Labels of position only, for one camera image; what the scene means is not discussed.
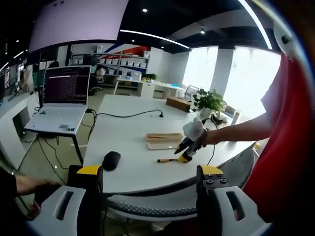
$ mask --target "wooden block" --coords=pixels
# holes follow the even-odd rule
[[[189,102],[187,102],[183,99],[177,98],[177,97],[167,98],[166,105],[170,106],[170,107],[177,108],[183,112],[189,112],[189,109],[190,109],[190,103]]]

